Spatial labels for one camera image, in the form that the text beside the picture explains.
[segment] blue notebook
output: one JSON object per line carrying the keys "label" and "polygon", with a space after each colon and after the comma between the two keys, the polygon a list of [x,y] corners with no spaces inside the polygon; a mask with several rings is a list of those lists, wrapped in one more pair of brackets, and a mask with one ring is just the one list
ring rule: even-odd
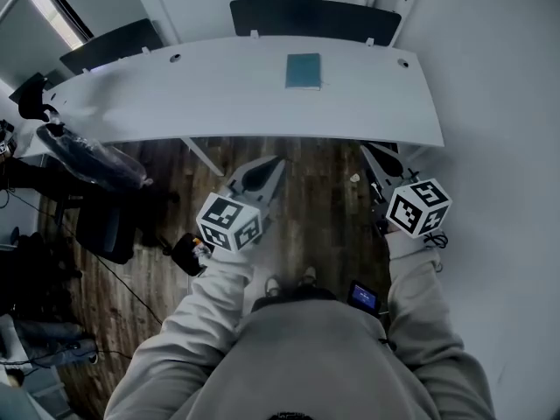
{"label": "blue notebook", "polygon": [[321,89],[321,55],[288,54],[286,88]]}

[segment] white desk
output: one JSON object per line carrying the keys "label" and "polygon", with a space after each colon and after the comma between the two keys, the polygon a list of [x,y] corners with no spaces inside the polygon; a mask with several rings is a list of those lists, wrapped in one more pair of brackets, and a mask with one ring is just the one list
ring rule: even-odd
{"label": "white desk", "polygon": [[[284,88],[291,53],[320,53],[320,91]],[[76,76],[43,99],[103,143],[178,137],[196,150],[190,137],[274,136],[444,144],[414,53],[329,38],[169,46]],[[46,152],[35,137],[24,156]]]}

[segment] sleeve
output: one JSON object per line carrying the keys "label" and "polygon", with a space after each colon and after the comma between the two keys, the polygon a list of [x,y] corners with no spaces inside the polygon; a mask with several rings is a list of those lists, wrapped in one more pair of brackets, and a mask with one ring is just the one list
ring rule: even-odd
{"label": "sleeve", "polygon": [[421,250],[422,240],[413,241],[404,232],[386,238],[392,281],[388,336],[395,355],[426,387],[443,420],[494,419],[484,370],[452,330],[435,272],[438,252]]}
{"label": "sleeve", "polygon": [[229,351],[252,277],[244,255],[216,249],[161,333],[134,353],[105,411],[106,419],[170,418],[206,382]]}

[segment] desk leg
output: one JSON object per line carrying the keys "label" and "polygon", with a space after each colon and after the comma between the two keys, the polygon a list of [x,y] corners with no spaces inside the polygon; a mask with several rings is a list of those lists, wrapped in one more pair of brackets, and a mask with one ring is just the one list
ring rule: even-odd
{"label": "desk leg", "polygon": [[224,176],[224,171],[212,161],[210,156],[208,156],[207,148],[201,144],[201,142],[197,142],[194,138],[190,138],[188,136],[181,137],[181,140],[183,140],[189,149],[194,152],[215,174],[220,177]]}

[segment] sneaker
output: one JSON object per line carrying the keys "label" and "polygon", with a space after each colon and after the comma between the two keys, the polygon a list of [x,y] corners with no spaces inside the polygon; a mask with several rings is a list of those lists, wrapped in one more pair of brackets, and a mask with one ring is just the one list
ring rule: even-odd
{"label": "sneaker", "polygon": [[275,276],[269,277],[269,279],[264,284],[264,294],[267,298],[275,298],[280,295],[282,288]]}
{"label": "sneaker", "polygon": [[302,286],[304,284],[309,284],[311,286],[315,286],[317,284],[317,271],[312,266],[305,270],[304,274],[299,279],[297,286]]}

